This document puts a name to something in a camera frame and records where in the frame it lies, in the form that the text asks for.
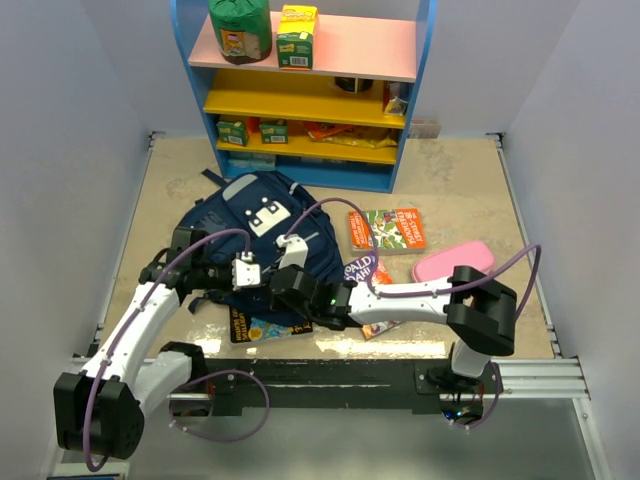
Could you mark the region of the navy blue student backpack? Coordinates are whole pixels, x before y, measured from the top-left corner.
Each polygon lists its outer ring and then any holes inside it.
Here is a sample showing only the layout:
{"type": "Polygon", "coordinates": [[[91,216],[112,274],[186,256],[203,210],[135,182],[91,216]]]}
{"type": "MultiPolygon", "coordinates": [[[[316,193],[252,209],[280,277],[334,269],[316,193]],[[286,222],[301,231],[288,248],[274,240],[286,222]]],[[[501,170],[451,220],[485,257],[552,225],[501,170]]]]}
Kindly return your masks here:
{"type": "MultiPolygon", "coordinates": [[[[294,222],[316,203],[299,183],[278,171],[254,171],[226,182],[206,169],[203,175],[216,183],[219,190],[204,200],[198,200],[179,222],[181,227],[213,234],[226,229],[243,229],[251,237],[251,252],[262,267],[262,278],[278,266],[281,250],[276,245],[294,222]]],[[[305,269],[324,282],[343,277],[344,263],[336,241],[330,217],[316,208],[296,226],[294,233],[308,247],[305,269]]],[[[291,327],[302,324],[304,318],[291,311],[275,312],[270,308],[268,290],[253,288],[233,294],[206,292],[188,306],[194,314],[204,302],[227,305],[269,323],[291,327]]]]}

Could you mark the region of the orange Treehouse book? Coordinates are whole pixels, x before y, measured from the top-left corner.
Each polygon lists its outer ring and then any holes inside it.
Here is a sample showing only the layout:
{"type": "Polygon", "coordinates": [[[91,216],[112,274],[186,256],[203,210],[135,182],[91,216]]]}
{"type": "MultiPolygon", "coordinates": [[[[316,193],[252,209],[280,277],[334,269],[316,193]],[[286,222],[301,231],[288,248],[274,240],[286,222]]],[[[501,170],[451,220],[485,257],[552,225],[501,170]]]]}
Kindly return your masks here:
{"type": "Polygon", "coordinates": [[[351,247],[354,252],[370,251],[374,237],[380,255],[422,252],[427,247],[422,215],[417,208],[365,210],[348,213],[351,247]]]}

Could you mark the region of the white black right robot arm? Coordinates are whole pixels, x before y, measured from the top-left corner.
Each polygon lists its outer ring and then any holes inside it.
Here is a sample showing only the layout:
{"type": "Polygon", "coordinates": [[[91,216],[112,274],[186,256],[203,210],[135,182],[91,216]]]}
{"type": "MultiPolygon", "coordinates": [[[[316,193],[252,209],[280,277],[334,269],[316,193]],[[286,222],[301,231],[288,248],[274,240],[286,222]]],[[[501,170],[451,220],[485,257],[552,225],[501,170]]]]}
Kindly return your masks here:
{"type": "Polygon", "coordinates": [[[273,274],[268,288],[274,309],[331,330],[388,321],[448,326],[458,341],[445,379],[459,393],[480,382],[491,358],[515,350],[516,292],[469,266],[431,282],[371,286],[353,280],[323,283],[293,265],[273,274]]]}

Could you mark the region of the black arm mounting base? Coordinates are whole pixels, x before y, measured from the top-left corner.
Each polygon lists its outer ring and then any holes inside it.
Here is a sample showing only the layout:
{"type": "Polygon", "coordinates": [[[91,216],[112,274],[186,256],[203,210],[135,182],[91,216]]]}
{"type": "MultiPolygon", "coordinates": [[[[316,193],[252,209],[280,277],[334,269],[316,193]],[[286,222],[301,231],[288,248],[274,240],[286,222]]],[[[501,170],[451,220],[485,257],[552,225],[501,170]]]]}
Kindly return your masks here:
{"type": "Polygon", "coordinates": [[[483,402],[503,393],[498,366],[478,380],[456,379],[446,359],[208,359],[216,378],[170,395],[178,408],[239,416],[245,408],[396,409],[475,421],[483,402]]]}

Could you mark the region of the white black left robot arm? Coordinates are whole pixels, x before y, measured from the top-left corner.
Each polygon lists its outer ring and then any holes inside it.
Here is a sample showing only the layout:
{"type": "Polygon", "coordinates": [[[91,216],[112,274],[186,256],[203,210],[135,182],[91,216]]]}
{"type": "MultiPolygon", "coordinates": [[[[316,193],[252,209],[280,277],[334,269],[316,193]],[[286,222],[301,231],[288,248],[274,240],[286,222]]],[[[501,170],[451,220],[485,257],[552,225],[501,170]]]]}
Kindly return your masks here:
{"type": "Polygon", "coordinates": [[[147,416],[175,389],[200,390],[207,380],[201,347],[166,344],[150,366],[144,361],[164,325],[195,290],[228,291],[230,261],[215,264],[205,256],[209,244],[249,234],[232,228],[208,234],[182,229],[169,248],[143,269],[134,296],[104,345],[77,373],[63,373],[53,388],[57,444],[84,455],[90,471],[103,459],[129,458],[137,448],[147,416]]]}

